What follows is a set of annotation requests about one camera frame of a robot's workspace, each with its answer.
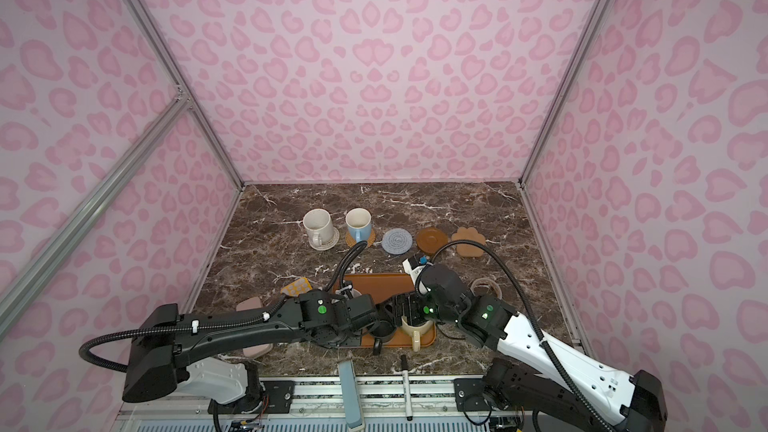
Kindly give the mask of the cream yellow mug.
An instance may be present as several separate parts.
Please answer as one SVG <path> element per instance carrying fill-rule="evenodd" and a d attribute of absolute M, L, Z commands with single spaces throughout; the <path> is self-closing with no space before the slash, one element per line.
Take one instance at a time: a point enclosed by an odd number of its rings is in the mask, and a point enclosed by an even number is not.
<path fill-rule="evenodd" d="M 422 347 L 422 339 L 426 333 L 434 326 L 434 322 L 427 320 L 420 325 L 410 324 L 405 315 L 401 317 L 401 330 L 410 338 L 411 349 L 413 352 L 419 352 Z"/>

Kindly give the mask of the brown paw shaped coaster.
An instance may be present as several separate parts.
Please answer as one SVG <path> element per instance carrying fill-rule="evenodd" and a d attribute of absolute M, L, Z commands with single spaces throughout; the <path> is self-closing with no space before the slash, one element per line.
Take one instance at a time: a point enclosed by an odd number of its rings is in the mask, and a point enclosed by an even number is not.
<path fill-rule="evenodd" d="M 460 227 L 451 236 L 451 241 L 461 241 L 461 244 L 455 246 L 456 253 L 459 257 L 479 258 L 485 254 L 482 248 L 475 246 L 475 243 L 482 246 L 487 245 L 485 236 L 482 235 L 475 227 Z"/>

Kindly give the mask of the brown wooden round coaster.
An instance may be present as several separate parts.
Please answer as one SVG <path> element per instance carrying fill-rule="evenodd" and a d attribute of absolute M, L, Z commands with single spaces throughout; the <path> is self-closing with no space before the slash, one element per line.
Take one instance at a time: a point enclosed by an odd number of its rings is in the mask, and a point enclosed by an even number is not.
<path fill-rule="evenodd" d="M 431 256 L 435 254 L 441 247 L 445 246 L 449 242 L 449 237 L 440 229 L 436 227 L 428 227 L 421 229 L 416 234 L 416 245 L 418 249 Z"/>

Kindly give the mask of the grey blue round coaster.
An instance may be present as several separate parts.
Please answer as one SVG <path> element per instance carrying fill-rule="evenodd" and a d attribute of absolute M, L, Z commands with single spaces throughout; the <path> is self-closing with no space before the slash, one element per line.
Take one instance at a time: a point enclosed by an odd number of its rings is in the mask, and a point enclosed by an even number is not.
<path fill-rule="evenodd" d="M 412 235 L 402 228 L 394 228 L 387 231 L 381 241 L 382 249 L 392 256 L 405 254 L 411 249 L 412 245 Z"/>

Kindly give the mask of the beige woven round coaster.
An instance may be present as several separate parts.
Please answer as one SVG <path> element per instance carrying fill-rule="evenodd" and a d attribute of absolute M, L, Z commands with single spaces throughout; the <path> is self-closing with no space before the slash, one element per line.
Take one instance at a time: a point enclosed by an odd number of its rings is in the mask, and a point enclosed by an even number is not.
<path fill-rule="evenodd" d="M 308 232 L 309 245 L 316 251 L 327 251 L 336 246 L 340 233 L 335 227 Z"/>

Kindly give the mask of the light blue mug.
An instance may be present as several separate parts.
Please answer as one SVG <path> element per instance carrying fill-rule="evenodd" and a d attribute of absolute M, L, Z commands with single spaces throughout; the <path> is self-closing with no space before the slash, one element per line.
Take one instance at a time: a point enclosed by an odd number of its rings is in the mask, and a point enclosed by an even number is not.
<path fill-rule="evenodd" d="M 364 208 L 350 210 L 345 216 L 347 227 L 346 241 L 352 247 L 357 243 L 369 243 L 372 240 L 372 215 Z"/>

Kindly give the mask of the white speckled mug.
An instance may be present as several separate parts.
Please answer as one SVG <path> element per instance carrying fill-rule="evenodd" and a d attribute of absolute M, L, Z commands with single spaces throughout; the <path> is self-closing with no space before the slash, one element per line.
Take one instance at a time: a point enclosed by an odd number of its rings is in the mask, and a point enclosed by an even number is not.
<path fill-rule="evenodd" d="M 324 209 L 313 209 L 307 212 L 303 217 L 302 224 L 307 237 L 310 230 L 322 230 L 324 228 L 335 227 L 330 213 Z"/>

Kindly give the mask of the black mug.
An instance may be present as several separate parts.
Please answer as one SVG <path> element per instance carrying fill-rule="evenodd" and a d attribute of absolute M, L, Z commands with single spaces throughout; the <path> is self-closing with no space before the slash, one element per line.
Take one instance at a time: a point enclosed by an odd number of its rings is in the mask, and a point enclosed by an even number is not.
<path fill-rule="evenodd" d="M 398 318 L 391 304 L 378 304 L 377 313 L 378 320 L 368 331 L 368 334 L 374 339 L 374 356 L 379 356 L 382 353 L 384 345 L 392 340 L 398 329 Z"/>

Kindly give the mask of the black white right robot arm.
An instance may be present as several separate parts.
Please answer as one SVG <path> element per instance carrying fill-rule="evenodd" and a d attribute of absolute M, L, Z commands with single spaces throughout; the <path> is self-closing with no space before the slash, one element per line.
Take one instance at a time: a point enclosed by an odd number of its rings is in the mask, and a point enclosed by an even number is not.
<path fill-rule="evenodd" d="M 466 341 L 498 352 L 482 378 L 481 396 L 497 410 L 540 412 L 582 431 L 662 431 L 668 411 L 653 374 L 605 365 L 536 329 L 493 296 L 463 293 L 455 301 L 409 294 L 419 319 L 451 323 Z"/>

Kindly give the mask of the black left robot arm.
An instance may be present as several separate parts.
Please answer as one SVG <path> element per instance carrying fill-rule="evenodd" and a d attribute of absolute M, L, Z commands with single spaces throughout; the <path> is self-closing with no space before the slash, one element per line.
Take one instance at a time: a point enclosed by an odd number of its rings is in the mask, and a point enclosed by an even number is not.
<path fill-rule="evenodd" d="M 335 348 L 378 325 L 369 295 L 343 300 L 313 289 L 272 307 L 222 315 L 182 314 L 162 305 L 141 325 L 150 333 L 131 342 L 122 399 L 163 398 L 191 376 L 191 365 L 218 354 L 262 344 L 311 342 Z"/>

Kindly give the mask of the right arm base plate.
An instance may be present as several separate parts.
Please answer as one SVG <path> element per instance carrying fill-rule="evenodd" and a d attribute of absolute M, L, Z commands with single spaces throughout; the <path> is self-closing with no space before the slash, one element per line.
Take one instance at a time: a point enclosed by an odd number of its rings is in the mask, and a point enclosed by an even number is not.
<path fill-rule="evenodd" d="M 485 391 L 480 377 L 459 377 L 453 380 L 454 399 L 459 412 L 482 412 L 495 410 Z"/>

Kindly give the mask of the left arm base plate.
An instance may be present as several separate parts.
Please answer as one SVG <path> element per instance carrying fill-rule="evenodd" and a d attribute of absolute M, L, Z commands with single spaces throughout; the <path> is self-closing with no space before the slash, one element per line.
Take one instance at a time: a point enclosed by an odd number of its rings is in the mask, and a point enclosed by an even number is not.
<path fill-rule="evenodd" d="M 295 382 L 275 380 L 248 385 L 243 397 L 229 404 L 218 405 L 219 415 L 287 414 L 293 401 Z"/>

